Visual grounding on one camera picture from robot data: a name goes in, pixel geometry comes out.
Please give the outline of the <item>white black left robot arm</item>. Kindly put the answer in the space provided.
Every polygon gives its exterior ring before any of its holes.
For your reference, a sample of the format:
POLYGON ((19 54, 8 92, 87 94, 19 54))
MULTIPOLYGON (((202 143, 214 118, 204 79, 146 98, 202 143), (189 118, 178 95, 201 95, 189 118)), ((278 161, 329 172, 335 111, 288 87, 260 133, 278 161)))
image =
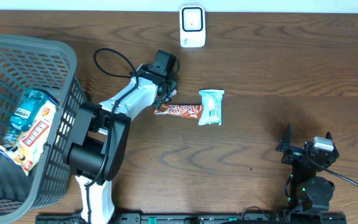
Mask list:
POLYGON ((158 50, 152 63, 131 69, 129 83, 119 93, 80 105, 68 135, 63 161, 80 186, 80 223, 112 219, 112 180, 124 160, 131 122, 143 109, 159 108, 176 93, 180 61, 173 54, 158 50))

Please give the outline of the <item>grey plastic mesh basket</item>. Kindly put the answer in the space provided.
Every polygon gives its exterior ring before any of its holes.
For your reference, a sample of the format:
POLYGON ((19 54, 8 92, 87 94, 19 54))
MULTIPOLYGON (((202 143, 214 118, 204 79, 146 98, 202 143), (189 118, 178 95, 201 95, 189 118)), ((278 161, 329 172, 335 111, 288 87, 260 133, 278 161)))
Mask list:
POLYGON ((44 151, 29 174, 0 154, 0 223, 52 205, 66 192, 70 169, 63 151, 86 99, 76 66, 74 50, 63 42, 0 34, 0 143, 26 90, 44 90, 57 101, 44 151))

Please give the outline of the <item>white barcode scanner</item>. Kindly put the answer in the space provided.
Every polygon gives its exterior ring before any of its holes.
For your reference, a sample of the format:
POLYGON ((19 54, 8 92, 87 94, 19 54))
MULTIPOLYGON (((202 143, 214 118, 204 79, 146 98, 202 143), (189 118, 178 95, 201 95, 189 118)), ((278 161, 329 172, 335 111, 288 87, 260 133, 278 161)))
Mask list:
POLYGON ((206 43, 206 16, 202 6, 183 6, 180 16, 180 45, 183 48, 199 48, 206 43))

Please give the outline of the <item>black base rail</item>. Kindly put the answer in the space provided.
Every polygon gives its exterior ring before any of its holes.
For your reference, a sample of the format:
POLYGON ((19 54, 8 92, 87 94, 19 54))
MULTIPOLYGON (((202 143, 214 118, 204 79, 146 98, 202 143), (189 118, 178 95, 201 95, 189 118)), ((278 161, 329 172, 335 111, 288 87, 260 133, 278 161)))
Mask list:
POLYGON ((270 214, 246 213, 244 215, 142 215, 139 213, 118 213, 113 215, 109 223, 113 224, 219 224, 219 223, 321 223, 346 224, 344 215, 321 215, 307 217, 295 215, 291 221, 273 218, 270 214))

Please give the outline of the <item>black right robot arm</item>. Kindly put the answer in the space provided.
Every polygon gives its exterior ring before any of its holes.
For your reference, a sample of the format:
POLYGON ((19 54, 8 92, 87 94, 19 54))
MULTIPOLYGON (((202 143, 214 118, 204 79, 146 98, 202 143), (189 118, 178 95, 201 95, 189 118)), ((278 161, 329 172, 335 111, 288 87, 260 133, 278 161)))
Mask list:
POLYGON ((288 124, 276 150, 283 153, 281 162, 291 165, 291 175, 285 186, 289 208, 282 212, 282 216, 291 220, 295 215, 327 212, 335 186, 317 173, 330 167, 339 157, 331 133, 297 147, 291 145, 291 125, 288 124))

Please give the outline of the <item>red Top chocolate bar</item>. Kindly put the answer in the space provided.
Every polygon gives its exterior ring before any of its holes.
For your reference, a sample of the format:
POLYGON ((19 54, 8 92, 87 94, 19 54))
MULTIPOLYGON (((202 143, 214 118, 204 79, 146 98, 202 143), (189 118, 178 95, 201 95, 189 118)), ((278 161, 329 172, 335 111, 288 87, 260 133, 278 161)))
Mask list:
POLYGON ((176 105, 163 103, 160 108, 154 108, 154 114, 167 114, 183 118, 200 119, 203 109, 203 105, 176 105))

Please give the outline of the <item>light teal snack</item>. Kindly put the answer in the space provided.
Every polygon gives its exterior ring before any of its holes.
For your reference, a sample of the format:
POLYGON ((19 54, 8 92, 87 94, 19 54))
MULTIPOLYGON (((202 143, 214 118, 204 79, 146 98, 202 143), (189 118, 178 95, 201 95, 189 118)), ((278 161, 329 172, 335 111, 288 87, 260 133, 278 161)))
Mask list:
POLYGON ((200 126, 214 123, 222 125, 222 100, 224 93, 224 90, 215 89, 199 91, 203 105, 203 112, 198 121, 200 126))

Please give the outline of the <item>cream snack bag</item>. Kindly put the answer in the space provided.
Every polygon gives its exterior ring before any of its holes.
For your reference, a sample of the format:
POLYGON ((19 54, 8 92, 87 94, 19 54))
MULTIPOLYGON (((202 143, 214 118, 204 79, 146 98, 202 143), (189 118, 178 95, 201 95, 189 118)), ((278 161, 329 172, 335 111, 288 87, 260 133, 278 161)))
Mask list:
POLYGON ((48 98, 37 113, 30 129, 20 134, 14 148, 7 151, 0 143, 0 154, 20 167, 26 176, 31 173, 44 152, 44 144, 52 128, 55 113, 56 103, 48 98))

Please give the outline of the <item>teal mouthwash bottle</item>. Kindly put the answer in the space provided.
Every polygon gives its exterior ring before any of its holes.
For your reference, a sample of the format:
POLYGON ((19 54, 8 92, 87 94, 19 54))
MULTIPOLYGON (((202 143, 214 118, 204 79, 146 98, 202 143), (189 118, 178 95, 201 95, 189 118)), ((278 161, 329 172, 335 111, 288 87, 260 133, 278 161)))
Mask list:
POLYGON ((9 120, 7 133, 2 140, 2 146, 7 151, 16 146, 20 134, 27 132, 41 107, 48 100, 48 94, 38 89, 28 89, 15 113, 9 120))

